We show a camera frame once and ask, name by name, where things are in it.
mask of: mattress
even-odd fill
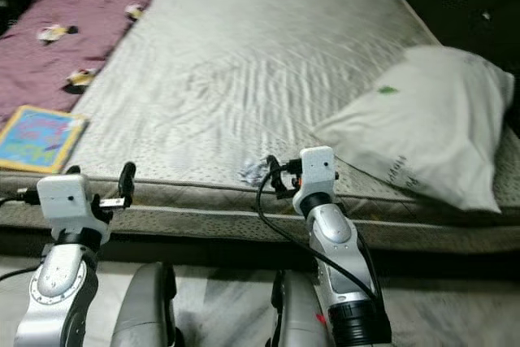
[[[136,163],[136,207],[116,219],[120,231],[280,240],[255,218],[254,188],[237,172],[318,145],[310,128],[366,92],[404,48],[432,43],[403,0],[153,0],[74,108],[91,124],[69,165],[108,195],[124,162]],[[461,213],[339,160],[336,194],[379,248],[514,249],[518,153],[507,128],[496,158],[502,215]],[[0,176],[9,188],[36,178]],[[266,209],[306,239],[290,201],[266,196]],[[29,215],[25,223],[40,223]]]

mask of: children's book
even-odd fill
[[[88,122],[83,115],[20,106],[0,132],[0,167],[60,172]]]

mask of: gray floor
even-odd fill
[[[0,274],[34,259],[0,257]],[[84,345],[110,345],[135,263],[104,262]],[[175,316],[188,346],[263,347],[271,330],[273,271],[178,266]],[[12,345],[28,303],[30,275],[0,283],[0,345]],[[481,281],[384,280],[394,345],[520,344],[520,285]]]

